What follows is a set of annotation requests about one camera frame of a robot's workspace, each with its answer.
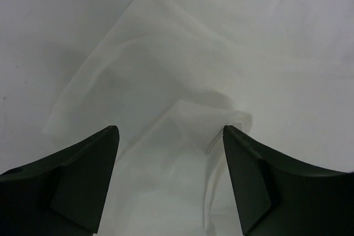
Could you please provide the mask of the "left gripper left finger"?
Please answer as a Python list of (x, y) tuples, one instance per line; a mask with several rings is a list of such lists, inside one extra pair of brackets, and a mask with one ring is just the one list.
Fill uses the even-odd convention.
[(115, 125), (1, 174), (1, 235), (98, 232), (119, 145)]

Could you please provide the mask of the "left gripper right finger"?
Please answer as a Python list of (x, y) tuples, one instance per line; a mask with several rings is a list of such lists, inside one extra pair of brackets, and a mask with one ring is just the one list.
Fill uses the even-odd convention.
[(243, 235), (353, 234), (353, 173), (302, 162), (231, 125), (223, 144)]

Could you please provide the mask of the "white t-shirt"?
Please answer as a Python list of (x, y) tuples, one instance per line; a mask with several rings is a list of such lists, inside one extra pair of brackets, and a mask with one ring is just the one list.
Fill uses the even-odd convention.
[(109, 125), (99, 235), (241, 235), (224, 126), (353, 171), (353, 0), (131, 1), (44, 132), (71, 145)]

